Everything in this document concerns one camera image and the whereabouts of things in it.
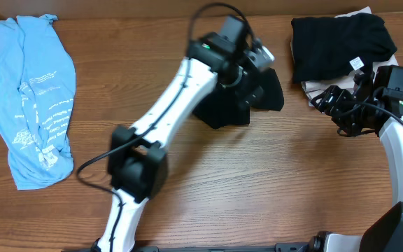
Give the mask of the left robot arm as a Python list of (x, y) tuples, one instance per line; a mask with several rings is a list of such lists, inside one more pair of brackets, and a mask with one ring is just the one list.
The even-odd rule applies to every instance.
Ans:
[(234, 104), (248, 108), (264, 90), (255, 85), (275, 57), (260, 42), (247, 46), (215, 33), (191, 42), (174, 79), (151, 109), (130, 128), (112, 134), (108, 158), (113, 195), (103, 236), (93, 251), (131, 251), (143, 209), (167, 177), (167, 150), (181, 125), (219, 85), (219, 77), (232, 78), (222, 85), (234, 93)]

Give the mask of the black t-shirt with logo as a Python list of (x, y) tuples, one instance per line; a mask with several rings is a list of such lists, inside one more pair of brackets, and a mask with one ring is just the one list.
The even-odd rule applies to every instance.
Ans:
[(213, 129), (228, 125), (250, 123), (250, 110), (281, 111), (284, 96), (274, 69), (269, 68), (255, 76), (246, 77), (249, 90), (226, 89), (217, 86), (195, 107), (192, 114)]

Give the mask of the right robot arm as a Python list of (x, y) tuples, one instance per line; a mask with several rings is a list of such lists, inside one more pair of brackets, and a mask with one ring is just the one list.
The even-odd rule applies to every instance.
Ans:
[(354, 92), (329, 86), (311, 100), (342, 137), (375, 133), (388, 159), (393, 205), (361, 236), (319, 232), (304, 251), (403, 251), (403, 67), (356, 75)]

